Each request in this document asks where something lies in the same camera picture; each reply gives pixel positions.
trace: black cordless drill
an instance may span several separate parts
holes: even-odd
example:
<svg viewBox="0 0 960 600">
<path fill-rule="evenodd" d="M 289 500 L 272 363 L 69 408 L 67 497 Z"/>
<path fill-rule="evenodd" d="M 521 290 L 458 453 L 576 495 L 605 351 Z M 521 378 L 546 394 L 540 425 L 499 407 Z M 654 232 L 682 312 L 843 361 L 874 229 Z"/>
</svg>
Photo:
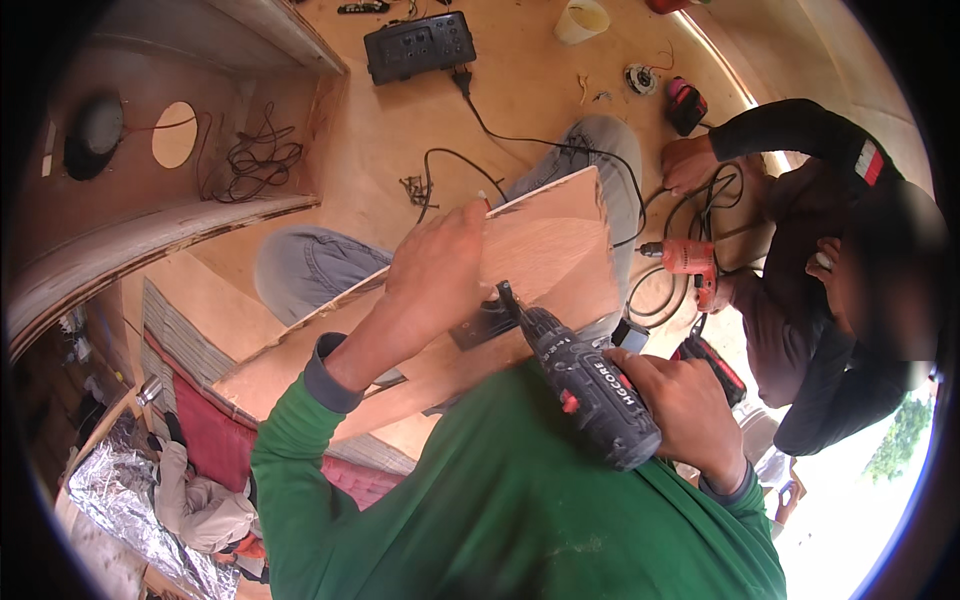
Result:
<svg viewBox="0 0 960 600">
<path fill-rule="evenodd" d="M 521 305 L 508 282 L 497 287 L 564 412 L 604 461 L 616 470 L 630 470 L 649 460 L 660 447 L 660 428 L 620 369 L 549 311 Z"/>
</svg>

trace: foil insulation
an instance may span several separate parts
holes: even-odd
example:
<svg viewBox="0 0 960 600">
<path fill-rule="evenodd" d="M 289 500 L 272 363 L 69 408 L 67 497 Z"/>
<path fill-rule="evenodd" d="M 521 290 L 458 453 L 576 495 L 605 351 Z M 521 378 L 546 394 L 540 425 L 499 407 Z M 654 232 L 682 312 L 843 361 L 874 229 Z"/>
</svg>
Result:
<svg viewBox="0 0 960 600">
<path fill-rule="evenodd" d="M 239 571 L 183 545 L 156 520 L 156 464 L 131 446 L 135 426 L 129 410 L 117 418 L 70 476 L 70 498 L 97 525 L 195 600 L 233 600 Z"/>
</svg>

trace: white cup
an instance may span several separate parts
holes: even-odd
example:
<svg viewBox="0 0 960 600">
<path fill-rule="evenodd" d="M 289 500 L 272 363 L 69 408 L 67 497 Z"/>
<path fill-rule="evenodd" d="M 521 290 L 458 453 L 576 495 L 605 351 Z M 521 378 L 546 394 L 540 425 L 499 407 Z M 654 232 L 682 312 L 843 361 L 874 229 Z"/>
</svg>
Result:
<svg viewBox="0 0 960 600">
<path fill-rule="evenodd" d="M 593 0 L 570 0 L 560 14 L 553 35 L 564 46 L 579 44 L 610 27 L 610 16 Z"/>
</svg>

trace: switch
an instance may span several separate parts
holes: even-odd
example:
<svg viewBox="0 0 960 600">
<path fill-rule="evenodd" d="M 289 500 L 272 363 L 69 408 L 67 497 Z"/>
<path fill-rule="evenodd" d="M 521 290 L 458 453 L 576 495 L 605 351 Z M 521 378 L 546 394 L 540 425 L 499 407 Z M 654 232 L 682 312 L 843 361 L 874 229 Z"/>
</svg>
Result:
<svg viewBox="0 0 960 600">
<path fill-rule="evenodd" d="M 571 394 L 569 390 L 564 390 L 564 392 L 560 394 L 560 402 L 564 404 L 564 412 L 568 415 L 577 412 L 577 409 L 580 408 L 580 400 Z"/>
</svg>

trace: green long-sleeve shirt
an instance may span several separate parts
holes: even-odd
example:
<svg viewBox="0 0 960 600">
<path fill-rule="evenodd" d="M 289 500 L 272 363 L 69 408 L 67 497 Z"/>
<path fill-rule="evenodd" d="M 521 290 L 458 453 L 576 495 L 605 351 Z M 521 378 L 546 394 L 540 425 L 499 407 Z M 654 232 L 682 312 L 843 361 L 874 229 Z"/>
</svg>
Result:
<svg viewBox="0 0 960 600">
<path fill-rule="evenodd" d="M 752 469 L 726 507 L 660 460 L 612 471 L 535 363 L 466 394 L 362 514 L 320 473 L 344 415 L 307 387 L 280 398 L 252 455 L 274 598 L 785 596 Z"/>
</svg>

